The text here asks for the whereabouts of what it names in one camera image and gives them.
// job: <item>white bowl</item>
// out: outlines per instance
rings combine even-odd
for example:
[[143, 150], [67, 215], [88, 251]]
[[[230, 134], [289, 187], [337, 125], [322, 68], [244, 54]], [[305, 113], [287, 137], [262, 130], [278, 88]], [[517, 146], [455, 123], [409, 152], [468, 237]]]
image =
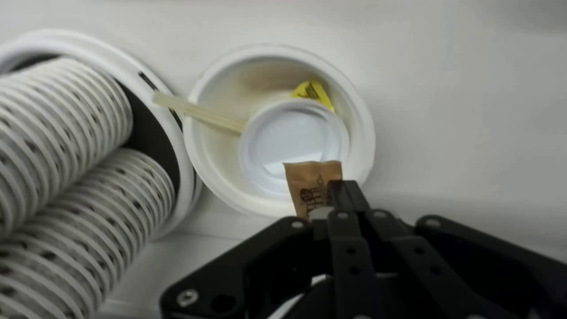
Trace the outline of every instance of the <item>white bowl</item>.
[[[344, 121], [349, 152], [344, 176], [363, 182], [374, 164], [376, 132], [367, 104], [331, 63], [289, 45], [253, 45], [220, 58], [197, 81], [189, 100], [252, 118], [267, 100], [289, 95], [305, 79], [321, 79]], [[294, 214], [292, 199], [269, 194], [250, 182], [239, 164], [239, 137], [193, 118], [184, 118], [184, 143], [202, 180], [223, 201], [243, 212]]]

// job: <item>circular hole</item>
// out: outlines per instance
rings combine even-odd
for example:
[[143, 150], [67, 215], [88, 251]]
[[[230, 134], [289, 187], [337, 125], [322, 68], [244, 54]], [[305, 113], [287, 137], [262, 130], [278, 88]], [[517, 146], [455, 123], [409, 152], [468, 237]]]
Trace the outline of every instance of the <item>circular hole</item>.
[[3, 293], [3, 295], [14, 295], [16, 293], [16, 288], [12, 288], [12, 286], [2, 286], [0, 288], [0, 293]]
[[30, 148], [32, 152], [37, 152], [37, 150], [39, 150], [37, 144], [35, 144], [34, 141], [30, 141], [30, 139], [26, 139], [25, 144], [28, 144], [28, 148]]
[[48, 258], [48, 260], [55, 260], [57, 254], [53, 251], [42, 251], [41, 256]]
[[441, 221], [439, 221], [439, 219], [432, 219], [432, 217], [430, 217], [430, 219], [425, 219], [425, 224], [427, 224], [427, 226], [434, 226], [434, 228], [436, 228], [436, 226], [441, 226]]
[[211, 308], [214, 311], [230, 311], [236, 306], [236, 299], [232, 295], [227, 293], [220, 293], [213, 299]]
[[441, 267], [438, 267], [438, 265], [430, 265], [429, 270], [430, 270], [432, 274], [441, 274]]
[[188, 304], [193, 304], [195, 300], [198, 299], [198, 292], [197, 290], [184, 290], [177, 295], [177, 302], [181, 306], [188, 306]]
[[0, 274], [7, 276], [7, 274], [11, 274], [11, 272], [12, 272], [12, 269], [9, 269], [9, 267], [0, 267]]
[[69, 311], [69, 309], [65, 311], [65, 316], [67, 319], [76, 319], [76, 315], [73, 311]]

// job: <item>bowl rim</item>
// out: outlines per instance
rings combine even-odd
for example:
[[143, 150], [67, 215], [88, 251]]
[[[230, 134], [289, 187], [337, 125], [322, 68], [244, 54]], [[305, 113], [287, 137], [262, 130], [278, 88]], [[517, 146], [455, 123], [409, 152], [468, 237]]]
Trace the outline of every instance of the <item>bowl rim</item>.
[[[345, 178], [356, 178], [358, 182], [363, 182], [372, 166], [374, 166], [374, 155], [376, 155], [376, 129], [374, 129], [374, 120], [372, 114], [361, 98], [358, 95], [354, 84], [329, 61], [321, 58], [315, 52], [310, 52], [306, 49], [296, 47], [296, 45], [287, 45], [287, 43], [255, 43], [255, 45], [246, 45], [241, 49], [236, 49], [216, 61], [209, 65], [197, 79], [193, 84], [188, 98], [193, 102], [198, 102], [204, 91], [207, 91], [207, 86], [211, 81], [214, 81], [218, 75], [225, 72], [225, 68], [230, 68], [237, 63], [246, 63], [253, 59], [267, 59], [267, 58], [283, 58], [298, 63], [305, 63], [306, 67], [314, 68], [315, 72], [322, 74], [326, 81], [331, 81], [335, 84], [335, 90], [347, 97], [351, 104], [354, 106], [354, 114], [356, 118], [356, 134], [351, 137], [363, 137], [363, 155], [358, 155], [361, 160], [356, 168], [356, 173], [345, 171]], [[259, 198], [246, 194], [239, 191], [237, 187], [230, 185], [225, 182], [225, 178], [213, 171], [207, 157], [200, 153], [200, 146], [197, 137], [193, 137], [193, 132], [197, 130], [197, 121], [193, 118], [184, 118], [182, 120], [182, 130], [184, 130], [184, 143], [188, 148], [188, 153], [193, 160], [195, 169], [202, 176], [204, 183], [223, 201], [227, 201], [230, 207], [241, 212], [255, 212], [255, 214], [267, 214], [267, 215], [285, 215], [294, 212], [294, 205], [290, 199], [267, 199], [267, 198]]]

